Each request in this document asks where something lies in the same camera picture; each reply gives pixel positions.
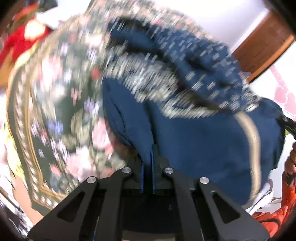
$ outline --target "dark green floral cloth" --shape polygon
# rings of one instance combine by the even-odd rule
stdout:
[[[107,48],[107,26],[120,16],[212,38],[187,16],[150,1],[94,0],[85,14],[18,60],[8,89],[8,123],[32,207],[42,215],[88,176],[108,177],[136,155],[115,138],[102,103],[109,53],[122,49]]]

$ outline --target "blue cloth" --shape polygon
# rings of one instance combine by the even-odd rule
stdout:
[[[164,29],[158,34],[155,33],[157,28],[158,26],[149,26],[145,31],[117,31],[114,28],[111,31],[111,38],[127,40],[128,45],[123,56],[113,55],[110,68],[115,73],[107,73],[103,79],[103,104],[109,125],[124,144],[137,149],[144,162],[146,175],[149,175],[151,168],[151,146],[156,144],[160,155],[169,160],[171,167],[180,170],[187,177],[198,179],[206,176],[236,202],[245,204],[251,192],[250,145],[234,113],[244,111],[247,106],[254,104],[254,95],[252,100],[248,99],[250,95],[246,94],[248,90],[243,87],[239,67],[225,47],[172,29]],[[160,50],[159,41],[164,38],[163,35],[169,50]],[[191,39],[191,42],[199,44],[195,49],[197,52],[184,50],[186,57],[183,60],[167,57],[170,51],[180,54],[182,45],[176,42],[180,36],[180,41]],[[210,45],[216,46],[214,48],[219,49],[216,52],[224,58],[214,61],[214,50],[206,51],[206,54],[200,56]],[[159,57],[153,60],[152,54],[156,53]],[[221,64],[225,59],[228,65]],[[125,69],[131,60],[136,64],[120,74],[116,68]],[[157,70],[158,74],[172,70],[178,79],[177,88],[170,90],[175,85],[166,82],[173,78],[172,75],[154,83],[155,76],[144,75],[149,68]],[[188,80],[186,76],[191,71],[195,75]],[[207,87],[212,81],[216,83],[214,89]],[[193,90],[192,86],[198,82],[203,85]],[[216,98],[209,98],[217,90],[219,93]],[[157,96],[157,91],[163,91],[163,98],[154,96]],[[205,104],[218,110],[218,106],[222,107],[221,104],[225,101],[229,104],[223,105],[221,111],[210,112],[200,106]],[[276,121],[277,112],[281,111],[278,105],[267,99],[261,99],[257,104],[259,106],[248,114],[260,134],[263,186],[269,172],[276,167],[279,160],[284,130]]]

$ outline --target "gold trim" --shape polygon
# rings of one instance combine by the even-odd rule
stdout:
[[[250,150],[250,173],[252,188],[250,200],[254,199],[261,187],[261,165],[260,165],[260,135],[259,131],[250,116],[245,112],[234,115],[235,119],[244,130],[249,143]]]
[[[49,206],[49,205],[46,205],[46,204],[40,202],[39,200],[37,200],[37,199],[35,199],[35,198],[32,198],[32,199],[34,200],[34,202],[38,203],[39,205],[41,205],[41,206],[43,206],[43,207],[46,207],[46,208],[49,209],[49,210],[52,210],[52,209],[53,209],[53,207],[51,207],[51,206]]]
[[[28,63],[30,57],[36,52],[36,47],[37,47],[37,42],[33,45],[33,47],[31,49],[29,49],[26,52],[24,52],[18,58],[18,60],[16,61],[16,64],[15,64],[13,73],[10,76],[9,86],[8,86],[8,89],[7,89],[6,117],[7,117],[8,130],[9,130],[12,138],[13,138],[13,135],[12,135],[12,131],[10,129],[9,117],[8,117],[8,106],[9,106],[9,98],[10,98],[11,88],[12,88],[12,85],[13,85],[13,83],[15,81],[15,76],[17,74],[20,74],[21,75],[21,73],[19,73],[20,68],[22,66],[24,66],[25,64]],[[22,80],[21,79],[18,81],[17,84],[19,84],[19,83],[22,84]],[[26,93],[25,93],[25,103],[24,103],[24,106],[22,107],[22,109],[24,110],[24,113],[23,113],[24,114],[24,119],[25,119],[25,122],[27,122],[27,123],[24,123],[24,125],[25,125],[25,131],[27,132],[26,133],[26,137],[27,137],[27,139],[29,141],[28,149],[31,152],[31,157],[32,157],[32,160],[31,161],[34,162],[34,166],[36,168],[36,173],[38,175],[38,184],[37,185],[38,185],[39,191],[40,191],[38,195],[42,195],[42,193],[44,193],[44,195],[50,195],[50,196],[52,196],[55,199],[56,202],[59,202],[58,199],[65,198],[67,195],[65,195],[65,194],[59,194],[59,193],[54,193],[50,189],[48,189],[48,188],[46,188],[46,187],[43,186],[43,175],[42,175],[42,172],[41,172],[41,169],[40,169],[40,166],[39,166],[38,162],[36,162],[37,157],[36,157],[34,148],[32,148],[33,142],[32,142],[32,138],[31,138],[31,135],[30,135],[30,122],[29,122],[30,115],[29,115],[28,108],[26,108],[26,107],[28,107],[28,101],[29,101],[29,97],[30,97],[30,81],[27,80],[26,84],[25,85],[22,84],[22,85],[23,85],[24,91],[26,91]],[[29,175],[30,185],[32,185],[34,183],[33,180],[32,180],[32,175],[33,174],[32,174],[32,172],[30,170],[30,167],[29,167],[29,165],[28,165],[28,163],[26,161],[26,157],[25,157],[25,153],[24,153],[24,148],[23,148],[23,146],[21,144],[22,143],[21,142],[21,138],[20,138],[20,136],[18,134],[19,127],[18,127],[17,118],[16,118],[17,113],[16,113],[16,110],[15,110],[16,100],[14,100],[13,105],[14,105],[13,106],[13,113],[14,113],[14,116],[15,116],[14,117],[14,122],[15,122],[15,125],[16,125],[16,135],[17,135],[17,138],[18,138],[19,143],[20,143],[20,148],[21,148],[21,152],[22,152],[23,157],[24,157],[24,161],[25,161],[25,163],[27,165],[27,168],[28,168],[28,171],[30,173],[30,175]],[[35,198],[33,198],[33,200],[35,202],[37,202],[38,204],[42,205],[42,206],[45,206],[45,207],[47,207],[49,209],[52,209],[51,206],[49,206],[47,204],[43,204],[42,202],[37,201]]]
[[[58,33],[59,33],[59,30],[55,31],[55,37],[58,36]],[[51,51],[51,46],[47,46],[46,49],[43,50],[43,54],[48,54],[49,52]],[[34,72],[31,73],[31,76],[29,76],[29,79],[32,79],[32,75],[34,75]],[[29,97],[30,97],[30,86],[28,86],[27,88],[27,93],[26,93],[26,97],[25,97],[25,102],[28,103],[29,101]],[[54,198],[56,199],[60,199],[60,198],[65,198],[67,196],[67,194],[61,194],[61,193],[54,193],[53,191],[51,191],[49,188],[47,187],[44,187],[42,184],[43,184],[43,175],[42,175],[42,172],[41,172],[41,168],[39,166],[39,162],[37,160],[37,157],[36,157],[36,154],[35,154],[35,150],[34,150],[34,145],[33,145],[33,141],[32,141],[32,136],[31,136],[31,132],[30,132],[30,112],[27,111],[27,114],[25,113],[25,126],[26,126],[26,132],[27,132],[27,138],[28,138],[28,141],[29,141],[29,149],[30,149],[30,152],[32,154],[32,159],[33,159],[33,162],[37,168],[37,172],[38,172],[38,179],[39,181],[41,180],[40,182],[40,185],[39,185],[39,190],[42,191],[43,193],[46,193],[50,196],[53,196]]]

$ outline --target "blue fabric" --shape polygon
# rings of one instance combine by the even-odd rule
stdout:
[[[143,30],[124,31],[121,29],[121,32],[112,30],[111,37],[128,40],[128,45],[132,46],[133,50],[137,49],[140,53],[144,53],[144,55],[134,53],[131,55],[134,59],[138,58],[144,61],[148,68],[154,63],[150,58],[144,59],[145,54],[147,52],[159,53],[161,44],[158,42],[161,36],[154,33],[154,28],[157,27],[150,27],[147,34]],[[166,34],[170,38],[182,36],[181,41],[188,36],[188,38],[192,38],[182,31],[171,31],[170,34],[167,31],[164,30],[162,34]],[[152,39],[149,36],[151,33],[154,33]],[[229,103],[235,101],[238,102],[236,109],[230,108],[230,104],[225,108],[225,111],[219,111],[207,117],[169,118],[164,115],[162,109],[178,95],[178,90],[171,94],[165,103],[152,101],[149,98],[137,102],[133,89],[131,91],[128,88],[128,82],[126,82],[126,78],[130,78],[130,74],[135,72],[135,70],[130,70],[131,73],[127,73],[124,77],[114,78],[111,75],[106,75],[103,79],[103,104],[109,125],[124,144],[137,149],[145,165],[146,175],[149,175],[151,169],[152,144],[157,144],[160,155],[169,160],[171,167],[180,170],[187,177],[198,179],[206,176],[218,184],[236,202],[245,204],[251,191],[250,147],[245,132],[233,115],[238,110],[244,110],[247,105],[242,84],[234,87],[241,82],[238,73],[239,67],[235,61],[231,61],[235,65],[235,69],[227,76],[225,73],[233,67],[232,64],[219,66],[214,70],[212,68],[213,58],[208,56],[211,55],[211,52],[207,53],[205,58],[199,57],[199,53],[212,43],[204,39],[195,40],[196,43],[199,43],[198,52],[188,52],[187,61],[179,59],[173,64],[178,80],[183,84],[181,90],[192,89],[191,86],[195,85],[194,81],[198,82],[199,77],[205,74],[206,76],[203,78],[205,88],[199,88],[190,93],[193,93],[193,96],[197,95],[199,99],[209,100],[208,97],[213,93],[212,91],[220,90],[219,98],[211,99],[211,104],[219,106],[224,101]],[[175,42],[175,46],[170,50],[179,51],[179,44]],[[164,58],[166,64],[163,65],[163,68],[159,68],[160,72],[165,70],[168,65],[172,67],[173,62],[171,58],[164,57],[165,49],[161,52],[161,57]],[[113,56],[111,63],[115,63],[117,57]],[[194,60],[199,64],[192,65],[188,63],[188,60]],[[186,80],[184,77],[188,71],[195,72],[195,77],[191,80]],[[206,85],[212,80],[217,83],[216,89],[208,90]],[[225,91],[227,94],[221,94],[226,87],[228,87],[228,90]],[[233,94],[238,95],[238,99],[231,100],[230,96]],[[183,107],[186,110],[192,104],[194,103],[183,104]],[[276,121],[278,111],[281,111],[278,105],[270,100],[262,99],[259,107],[249,113],[260,134],[261,186],[267,180],[269,172],[277,164],[283,148],[284,130]]]
[[[245,110],[242,80],[237,61],[221,43],[198,39],[193,34],[173,28],[147,24],[145,30],[120,28],[120,21],[109,24],[111,38],[127,41],[139,51],[161,53],[176,69],[178,80],[203,100],[233,112]]]

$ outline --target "human hand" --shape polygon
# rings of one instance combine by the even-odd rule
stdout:
[[[290,152],[290,156],[288,156],[285,162],[285,174],[289,173],[293,175],[296,173],[296,142],[292,145],[293,150]]]

